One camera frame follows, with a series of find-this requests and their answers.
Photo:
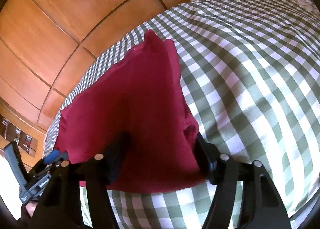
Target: maroon fabric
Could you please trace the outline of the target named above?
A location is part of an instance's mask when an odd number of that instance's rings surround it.
[[[128,131],[132,145],[107,188],[169,192],[204,181],[192,153],[198,130],[182,94],[174,42],[147,31],[143,43],[61,111],[54,148],[67,151],[71,163],[83,162]]]

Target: red fabric corner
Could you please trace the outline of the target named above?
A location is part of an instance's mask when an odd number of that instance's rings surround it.
[[[71,163],[84,162],[128,131],[132,145],[108,189],[170,192],[203,182],[192,153],[199,125],[185,102],[180,75],[174,42],[146,31],[143,43],[61,111],[54,148],[67,151]]]

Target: green and white gingham fabric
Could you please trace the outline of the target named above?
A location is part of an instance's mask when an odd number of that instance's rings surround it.
[[[291,216],[319,187],[319,18],[291,0],[180,4],[107,49],[61,109],[142,42],[147,29],[175,42],[183,94],[203,137],[237,160],[260,160]],[[60,113],[47,132],[45,155],[59,120]],[[230,228],[237,226],[241,190],[238,183]],[[90,225],[86,189],[81,192]],[[214,192],[207,182],[170,193],[108,193],[120,228],[198,229]]]

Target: red cloth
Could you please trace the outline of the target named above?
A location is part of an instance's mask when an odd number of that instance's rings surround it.
[[[174,42],[146,31],[143,43],[61,111],[54,148],[67,151],[71,163],[84,162],[128,131],[132,145],[108,189],[169,192],[203,182],[192,153],[199,126],[180,75]]]

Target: red object on shelf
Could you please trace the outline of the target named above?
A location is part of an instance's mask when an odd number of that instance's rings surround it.
[[[202,183],[193,155],[199,126],[185,102],[180,75],[174,42],[147,31],[143,43],[61,111],[54,148],[79,163],[128,131],[132,145],[108,189],[169,192]]]

